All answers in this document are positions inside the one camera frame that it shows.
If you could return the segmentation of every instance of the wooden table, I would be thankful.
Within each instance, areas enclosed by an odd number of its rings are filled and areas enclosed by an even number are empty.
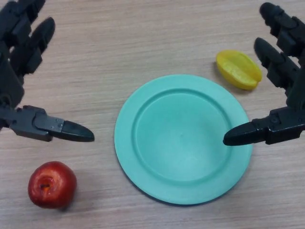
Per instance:
[[[258,10],[262,0],[49,0],[40,17],[57,24],[43,64],[25,79],[22,104],[89,127],[94,143],[51,143],[0,133],[1,229],[303,229],[305,141],[256,144],[247,173],[222,198],[196,207],[158,203],[123,174],[114,150],[118,112],[139,86],[172,73],[209,78],[233,93],[249,118],[285,105],[265,77],[251,93],[219,75],[215,55],[238,49],[257,62],[260,36],[275,45]],[[277,0],[305,21],[305,2]],[[41,164],[59,160],[78,178],[65,212],[40,209],[27,185]]]

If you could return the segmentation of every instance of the plate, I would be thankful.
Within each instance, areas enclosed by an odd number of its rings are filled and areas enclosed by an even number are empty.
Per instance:
[[[194,75],[170,75],[136,90],[115,126],[118,160],[128,178],[160,201],[193,205],[230,190],[252,146],[225,146],[224,134],[249,122],[223,87]]]

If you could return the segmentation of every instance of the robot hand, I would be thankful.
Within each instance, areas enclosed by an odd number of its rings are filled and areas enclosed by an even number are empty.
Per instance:
[[[285,90],[287,107],[233,128],[224,136],[224,144],[228,146],[263,141],[275,144],[299,138],[305,129],[305,24],[269,2],[261,6],[260,13],[283,52],[279,53],[262,38],[256,39],[254,50],[268,70],[268,79]],[[301,68],[289,56],[298,58]]]
[[[10,1],[0,11],[0,129],[10,128],[17,135],[42,141],[53,137],[94,141],[94,134],[86,127],[48,116],[42,108],[16,109],[24,95],[24,76],[37,70],[55,31],[54,20],[48,18],[30,36],[31,25],[44,3],[45,0]]]

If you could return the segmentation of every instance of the apple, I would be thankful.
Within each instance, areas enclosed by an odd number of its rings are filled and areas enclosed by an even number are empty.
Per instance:
[[[74,172],[62,162],[51,161],[31,175],[28,194],[41,208],[65,208],[72,202],[76,186]]]

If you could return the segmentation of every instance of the plate rim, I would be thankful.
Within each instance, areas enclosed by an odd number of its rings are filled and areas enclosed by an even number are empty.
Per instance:
[[[223,192],[220,192],[220,194],[216,194],[216,195],[211,195],[209,198],[202,198],[199,200],[199,198],[194,198],[193,200],[190,200],[190,199],[168,199],[168,198],[164,198],[162,196],[159,196],[159,195],[156,195],[155,193],[152,193],[150,190],[147,189],[147,186],[145,187],[145,185],[142,185],[141,183],[135,181],[134,179],[134,172],[132,172],[130,168],[128,168],[128,166],[126,167],[126,163],[124,162],[124,157],[122,156],[122,154],[120,153],[120,147],[118,147],[118,144],[119,144],[119,137],[118,137],[118,133],[120,132],[120,123],[121,123],[121,120],[124,116],[124,112],[126,111],[126,109],[128,108],[129,106],[129,103],[130,101],[132,101],[133,99],[135,99],[136,97],[139,97],[139,95],[145,95],[145,90],[147,88],[150,88],[150,87],[154,87],[154,84],[162,84],[162,81],[164,82],[176,82],[176,81],[184,81],[186,80],[187,82],[191,82],[188,86],[186,85],[185,87],[187,89],[189,89],[188,87],[191,85],[191,84],[194,84],[194,82],[198,83],[198,82],[201,82],[202,85],[205,85],[206,87],[206,84],[209,84],[209,87],[214,87],[212,89],[215,89],[215,90],[218,90],[220,91],[221,93],[225,94],[225,98],[228,98],[227,96],[229,96],[229,100],[230,102],[234,101],[234,106],[236,109],[239,109],[239,113],[242,117],[242,120],[240,120],[240,122],[244,123],[244,122],[248,122],[248,117],[247,117],[247,114],[245,112],[245,110],[242,108],[242,106],[240,105],[240,103],[237,101],[237,99],[230,93],[228,92],[225,88],[223,88],[222,86],[218,85],[217,83],[209,80],[209,79],[206,79],[206,78],[203,78],[203,77],[200,77],[200,76],[195,76],[195,75],[188,75],[188,74],[174,74],[174,75],[167,75],[167,76],[163,76],[163,77],[159,77],[159,78],[156,78],[152,81],[149,81],[147,83],[145,83],[144,85],[140,86],[138,89],[136,89],[130,96],[129,98],[125,101],[124,105],[122,106],[120,112],[119,112],[119,115],[117,117],[117,120],[116,120],[116,124],[115,124],[115,130],[114,130],[114,146],[115,146],[115,151],[116,151],[116,155],[117,155],[117,158],[118,158],[118,161],[120,163],[120,166],[123,170],[123,172],[126,174],[126,176],[128,177],[128,179],[138,188],[140,189],[142,192],[146,193],[147,195],[157,199],[157,200],[160,200],[162,202],[167,202],[167,203],[171,203],[171,204],[178,204],[178,205],[193,205],[193,204],[201,204],[201,203],[204,203],[204,202],[208,202],[208,201],[211,201],[215,198],[218,198],[220,196],[222,196],[223,194],[225,194],[226,192],[228,192],[232,187],[234,187],[238,181],[241,179],[241,177],[244,175],[246,169],[248,168],[248,165],[250,163],[250,159],[251,159],[251,155],[252,155],[252,150],[253,150],[253,146],[252,145],[246,145],[246,146],[238,146],[237,148],[239,149],[244,149],[244,151],[246,152],[243,152],[243,156],[246,156],[245,159],[244,159],[244,169],[241,169],[242,171],[240,171],[240,176],[238,178],[236,178],[235,182],[232,182],[230,185],[227,185],[229,186],[228,188],[225,188],[225,191]],[[162,91],[160,90],[155,90],[155,93],[161,93]],[[151,96],[148,96],[146,97],[146,100],[149,100],[151,98]]]

